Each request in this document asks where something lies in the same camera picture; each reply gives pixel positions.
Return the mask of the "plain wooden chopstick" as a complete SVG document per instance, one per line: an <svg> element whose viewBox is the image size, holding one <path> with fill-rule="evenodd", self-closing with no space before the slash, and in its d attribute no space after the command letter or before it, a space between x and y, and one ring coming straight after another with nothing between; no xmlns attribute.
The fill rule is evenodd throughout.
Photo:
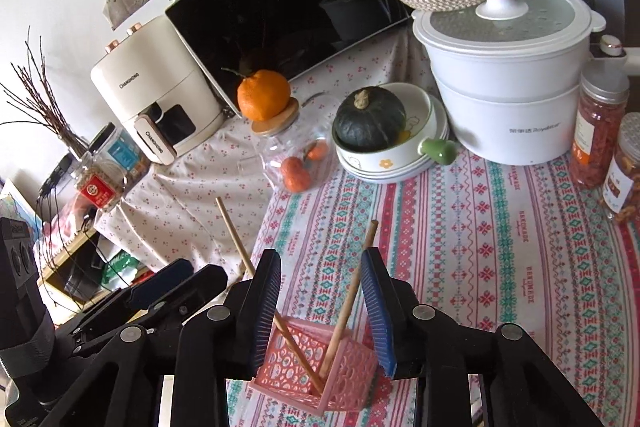
<svg viewBox="0 0 640 427"><path fill-rule="evenodd" d="M359 285L360 265L356 265L354 273L352 273L352 280L350 281L343 306L341 307L340 314L338 314L338 319L333 329L332 337L330 339L328 347L326 348L326 354L324 355L322 364L319 369L319 376L322 381L325 381L326 377L328 377L329 373L331 372L337 348L340 345L348 319L350 317L350 314L352 313L352 307L354 306Z"/></svg>

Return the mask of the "small floral white tablecloth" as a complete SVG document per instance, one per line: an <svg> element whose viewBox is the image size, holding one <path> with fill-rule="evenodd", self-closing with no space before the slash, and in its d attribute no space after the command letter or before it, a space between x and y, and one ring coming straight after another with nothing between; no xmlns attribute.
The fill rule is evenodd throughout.
<svg viewBox="0 0 640 427"><path fill-rule="evenodd" d="M305 113L322 103L341 103L358 88L393 81L425 90L435 83L424 49L409 25L400 25L340 53L292 83ZM221 265L237 277L242 262L215 199L221 197L246 248L253 248L272 195L254 164L256 136L238 117L169 166L153 165L146 176L94 227L152 271L178 258L195 269Z"/></svg>

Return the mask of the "red label glass jar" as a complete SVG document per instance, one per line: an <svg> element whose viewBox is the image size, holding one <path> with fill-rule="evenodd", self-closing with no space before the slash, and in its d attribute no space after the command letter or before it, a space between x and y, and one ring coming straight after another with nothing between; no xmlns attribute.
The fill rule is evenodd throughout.
<svg viewBox="0 0 640 427"><path fill-rule="evenodd" d="M72 172L72 179L79 194L99 210L109 212L125 194L128 173L117 161L87 152Z"/></svg>

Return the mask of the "striped patterned tablecloth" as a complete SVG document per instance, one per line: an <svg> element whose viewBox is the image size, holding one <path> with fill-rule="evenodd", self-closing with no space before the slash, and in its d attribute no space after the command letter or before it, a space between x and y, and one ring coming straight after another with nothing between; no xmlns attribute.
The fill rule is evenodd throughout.
<svg viewBox="0 0 640 427"><path fill-rule="evenodd" d="M639 421L639 225L606 219L567 161L504 167L469 152L400 183L337 170L273 194L257 223L227 200L247 250L279 251L279 309L333 324L371 222L393 277L458 323L526 329L608 426Z"/></svg>

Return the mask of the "blue label black lid jar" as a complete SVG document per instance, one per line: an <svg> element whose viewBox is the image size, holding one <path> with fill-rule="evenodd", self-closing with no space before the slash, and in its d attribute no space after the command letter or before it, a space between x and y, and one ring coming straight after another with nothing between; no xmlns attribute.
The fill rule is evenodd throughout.
<svg viewBox="0 0 640 427"><path fill-rule="evenodd" d="M149 171L151 161L126 129L106 124L89 145L94 161L125 192Z"/></svg>

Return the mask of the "clear glass jar wooden lid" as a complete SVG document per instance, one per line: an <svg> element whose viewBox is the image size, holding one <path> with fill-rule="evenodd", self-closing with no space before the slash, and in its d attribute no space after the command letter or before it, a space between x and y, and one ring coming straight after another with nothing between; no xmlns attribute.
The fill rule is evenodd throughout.
<svg viewBox="0 0 640 427"><path fill-rule="evenodd" d="M299 102L291 98L283 112L250 124L254 155L238 161L243 176L262 174L272 188L304 193L328 181L337 165L332 122L338 100L326 92Z"/></svg>

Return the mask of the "dark green pumpkin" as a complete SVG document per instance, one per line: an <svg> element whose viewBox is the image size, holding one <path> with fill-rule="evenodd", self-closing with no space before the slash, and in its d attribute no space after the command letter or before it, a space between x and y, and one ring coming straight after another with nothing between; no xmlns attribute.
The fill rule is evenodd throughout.
<svg viewBox="0 0 640 427"><path fill-rule="evenodd" d="M346 150L373 153L394 146L405 130L406 110L397 95L380 87L352 92L338 106L332 132Z"/></svg>

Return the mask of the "cream air fryer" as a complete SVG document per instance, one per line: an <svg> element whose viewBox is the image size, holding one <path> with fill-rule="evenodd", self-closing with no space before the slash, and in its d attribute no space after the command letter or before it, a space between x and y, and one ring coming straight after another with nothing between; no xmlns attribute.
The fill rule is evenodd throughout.
<svg viewBox="0 0 640 427"><path fill-rule="evenodd" d="M150 161L170 165L209 139L226 115L168 17L128 29L93 66L91 81Z"/></svg>

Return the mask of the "orange tangerine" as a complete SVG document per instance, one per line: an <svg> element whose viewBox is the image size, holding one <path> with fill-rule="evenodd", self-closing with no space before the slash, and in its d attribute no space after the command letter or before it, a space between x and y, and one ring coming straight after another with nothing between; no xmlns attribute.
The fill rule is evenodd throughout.
<svg viewBox="0 0 640 427"><path fill-rule="evenodd" d="M240 112L248 120L267 121L278 116L288 106L291 87L280 72L259 69L249 76L230 68L226 68L226 72L242 78L236 96Z"/></svg>

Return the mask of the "dry twig bunch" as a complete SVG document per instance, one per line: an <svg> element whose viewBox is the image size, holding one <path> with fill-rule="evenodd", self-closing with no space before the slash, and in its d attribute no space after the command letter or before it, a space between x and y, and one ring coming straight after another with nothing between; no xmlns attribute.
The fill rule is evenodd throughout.
<svg viewBox="0 0 640 427"><path fill-rule="evenodd" d="M1 94L6 104L17 110L21 120L5 121L4 124L34 124L55 135L77 159L87 153L88 143L70 127L47 76L47 62L43 53L42 39L38 38L37 51L30 45L30 28L24 40L26 63L11 63L21 91L1 83Z"/></svg>

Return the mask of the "dried hawthorn slices jar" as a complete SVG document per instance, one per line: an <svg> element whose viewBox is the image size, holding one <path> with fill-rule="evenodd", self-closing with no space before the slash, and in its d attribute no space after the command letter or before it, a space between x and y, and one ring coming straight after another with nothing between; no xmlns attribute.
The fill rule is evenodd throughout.
<svg viewBox="0 0 640 427"><path fill-rule="evenodd" d="M602 185L602 202L608 219L616 222L639 217L640 114L626 114L620 122L617 143Z"/></svg>

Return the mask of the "white electric cooking pot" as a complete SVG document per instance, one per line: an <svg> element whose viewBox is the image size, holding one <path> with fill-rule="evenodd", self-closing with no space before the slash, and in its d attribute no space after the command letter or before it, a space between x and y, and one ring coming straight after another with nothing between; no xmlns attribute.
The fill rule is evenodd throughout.
<svg viewBox="0 0 640 427"><path fill-rule="evenodd" d="M449 124L472 153L543 164L572 146L579 74L607 55L590 43L605 18L582 0L480 0L414 11Z"/></svg>

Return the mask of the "red dried fruit jar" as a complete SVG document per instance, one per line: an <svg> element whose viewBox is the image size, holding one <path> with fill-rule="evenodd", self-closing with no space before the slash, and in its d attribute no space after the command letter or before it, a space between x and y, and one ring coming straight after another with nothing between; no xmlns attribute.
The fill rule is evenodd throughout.
<svg viewBox="0 0 640 427"><path fill-rule="evenodd" d="M570 175L583 188L602 184L629 98L628 76L609 61L591 61L580 73Z"/></svg>

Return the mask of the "black microwave oven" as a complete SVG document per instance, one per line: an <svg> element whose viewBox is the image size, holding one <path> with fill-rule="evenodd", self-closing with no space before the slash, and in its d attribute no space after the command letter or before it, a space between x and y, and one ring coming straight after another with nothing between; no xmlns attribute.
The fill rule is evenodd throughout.
<svg viewBox="0 0 640 427"><path fill-rule="evenodd" d="M403 22L399 0L175 0L166 14L231 112L241 78L259 69L295 79Z"/></svg>

